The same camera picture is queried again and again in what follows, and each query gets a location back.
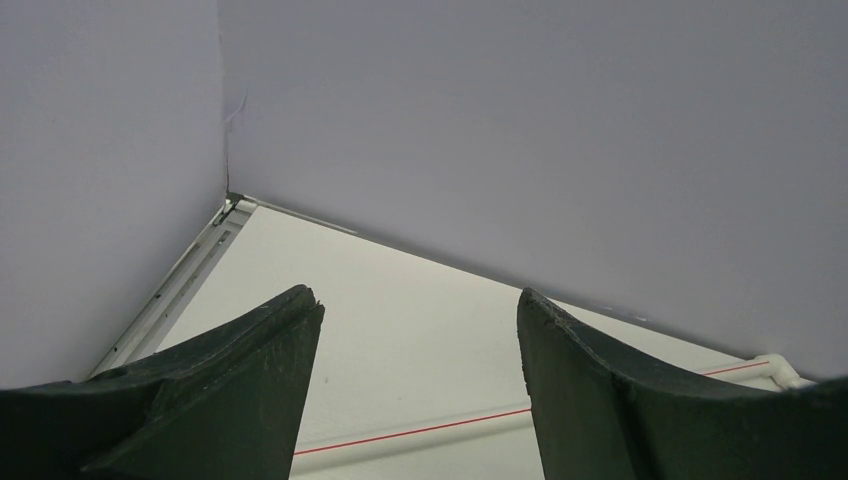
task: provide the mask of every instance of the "white wall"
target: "white wall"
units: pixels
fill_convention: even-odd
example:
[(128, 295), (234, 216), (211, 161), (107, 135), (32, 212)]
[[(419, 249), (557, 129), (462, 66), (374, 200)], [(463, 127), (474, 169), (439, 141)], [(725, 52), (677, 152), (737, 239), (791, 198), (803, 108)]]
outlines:
[(83, 378), (223, 202), (215, 0), (0, 3), (0, 387)]
[(848, 3), (219, 8), (233, 190), (848, 373)]

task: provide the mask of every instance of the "red line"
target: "red line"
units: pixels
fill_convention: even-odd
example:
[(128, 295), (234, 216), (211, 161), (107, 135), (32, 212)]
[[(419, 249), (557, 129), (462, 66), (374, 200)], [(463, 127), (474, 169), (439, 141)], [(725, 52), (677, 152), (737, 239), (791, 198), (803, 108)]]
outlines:
[(469, 423), (477, 423), (477, 422), (482, 422), (482, 421), (485, 421), (485, 420), (492, 420), (492, 419), (495, 419), (495, 418), (508, 417), (510, 415), (517, 415), (519, 413), (526, 413), (526, 412), (529, 412), (529, 411), (530, 411), (529, 408), (524, 408), (522, 410), (515, 410), (515, 411), (512, 411), (512, 412), (498, 413), (498, 414), (489, 415), (489, 416), (486, 416), (486, 417), (472, 418), (470, 420), (462, 420), (462, 421), (459, 421), (459, 422), (446, 423), (444, 425), (436, 425), (434, 427), (419, 428), (417, 430), (409, 430), (407, 432), (392, 433), (390, 435), (383, 435), (383, 436), (380, 436), (380, 437), (366, 438), (366, 439), (363, 439), (363, 440), (354, 440), (352, 442), (339, 443), (337, 445), (328, 445), (326, 447), (311, 448), (309, 450), (301, 450), (299, 452), (294, 452), (294, 454), (295, 455), (305, 455), (307, 453), (323, 452), (323, 451), (326, 451), (326, 450), (334, 450), (336, 448), (351, 447), (353, 445), (362, 445), (363, 443), (371, 443), (371, 442), (377, 442), (377, 441), (380, 441), (380, 440), (388, 440), (390, 438), (405, 437), (407, 435), (414, 435), (416, 433), (432, 432), (433, 430), (441, 430), (443, 428), (458, 427), (460, 425), (467, 425)]
[(723, 370), (716, 370), (715, 372), (707, 372), (707, 373), (703, 373), (702, 375), (716, 375), (716, 374), (719, 374), (719, 373), (732, 372), (734, 370), (742, 370), (744, 368), (759, 367), (760, 365), (768, 365), (768, 364), (769, 364), (769, 362), (768, 362), (768, 360), (766, 360), (765, 362), (751, 363), (749, 365), (742, 365), (742, 366), (739, 366), (739, 367), (730, 367), (730, 368), (725, 368)]
[[(745, 369), (745, 368), (752, 368), (752, 367), (759, 367), (761, 365), (768, 365), (768, 363), (769, 363), (768, 361), (760, 362), (760, 363), (752, 363), (752, 364), (749, 364), (749, 365), (742, 365), (742, 366), (739, 366), (739, 367), (730, 367), (730, 368), (725, 368), (725, 369), (722, 369), (722, 370), (716, 370), (714, 372), (707, 372), (707, 373), (703, 373), (702, 375), (717, 375), (719, 373), (732, 372), (734, 370), (742, 370), (742, 369)], [(406, 431), (406, 432), (392, 433), (392, 434), (389, 434), (389, 435), (382, 435), (382, 436), (379, 436), (379, 437), (365, 438), (365, 439), (362, 439), (362, 440), (354, 440), (352, 442), (338, 443), (338, 444), (335, 444), (335, 445), (328, 445), (326, 447), (310, 448), (309, 450), (301, 450), (299, 452), (294, 452), (294, 454), (295, 455), (306, 455), (307, 453), (325, 452), (327, 450), (335, 450), (337, 448), (352, 447), (354, 445), (362, 445), (364, 443), (379, 442), (380, 440), (389, 440), (391, 438), (405, 437), (407, 435), (415, 435), (417, 433), (432, 432), (434, 430), (441, 430), (441, 429), (444, 429), (444, 428), (458, 427), (460, 425), (468, 425), (469, 423), (477, 423), (477, 422), (483, 422), (483, 421), (486, 421), (486, 420), (492, 420), (492, 419), (495, 419), (495, 418), (508, 417), (510, 415), (517, 415), (519, 413), (527, 413), (529, 411), (530, 411), (529, 408), (524, 408), (524, 409), (521, 409), (521, 410), (514, 410), (512, 412), (506, 412), (506, 413), (498, 413), (498, 414), (489, 415), (489, 416), (486, 416), (486, 417), (472, 418), (472, 419), (469, 419), (469, 420), (462, 420), (462, 421), (459, 421), (459, 422), (446, 423), (446, 424), (443, 424), (443, 425), (436, 425), (436, 426), (433, 426), (433, 427), (419, 428), (417, 430), (409, 430), (409, 431)]]

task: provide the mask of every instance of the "white floor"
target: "white floor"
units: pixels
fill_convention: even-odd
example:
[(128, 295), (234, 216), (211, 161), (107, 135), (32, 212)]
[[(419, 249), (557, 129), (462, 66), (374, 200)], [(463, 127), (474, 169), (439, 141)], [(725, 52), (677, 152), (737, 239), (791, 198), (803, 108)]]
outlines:
[[(518, 289), (263, 207), (158, 349), (300, 283), (314, 290), (327, 312), (298, 451), (529, 405), (516, 337)], [(562, 305), (683, 368), (738, 360)], [(768, 388), (770, 382), (750, 384)], [(310, 480), (542, 478), (528, 413), (300, 454), (292, 472), (292, 478)]]

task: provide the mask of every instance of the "white pipe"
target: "white pipe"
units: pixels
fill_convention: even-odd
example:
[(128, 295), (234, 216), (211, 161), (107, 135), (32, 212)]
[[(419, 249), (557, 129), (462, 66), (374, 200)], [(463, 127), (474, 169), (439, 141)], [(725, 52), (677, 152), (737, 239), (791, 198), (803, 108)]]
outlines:
[(804, 380), (798, 372), (789, 365), (781, 355), (767, 354), (754, 357), (753, 360), (720, 365), (706, 370), (701, 370), (701, 375), (723, 380), (725, 382), (737, 383), (752, 378), (771, 377), (778, 386), (783, 389), (802, 388), (815, 385), (815, 382)]
[(291, 476), (532, 427), (527, 403), (367, 434), (298, 443)]

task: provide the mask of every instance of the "lavender wall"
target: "lavender wall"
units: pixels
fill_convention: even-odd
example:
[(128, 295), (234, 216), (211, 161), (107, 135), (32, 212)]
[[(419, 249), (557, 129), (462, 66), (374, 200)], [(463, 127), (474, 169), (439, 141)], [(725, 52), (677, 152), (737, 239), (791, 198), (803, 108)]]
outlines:
[(83, 378), (224, 196), (215, 0), (0, 3), (0, 387)]
[(848, 3), (219, 3), (233, 190), (848, 373)]

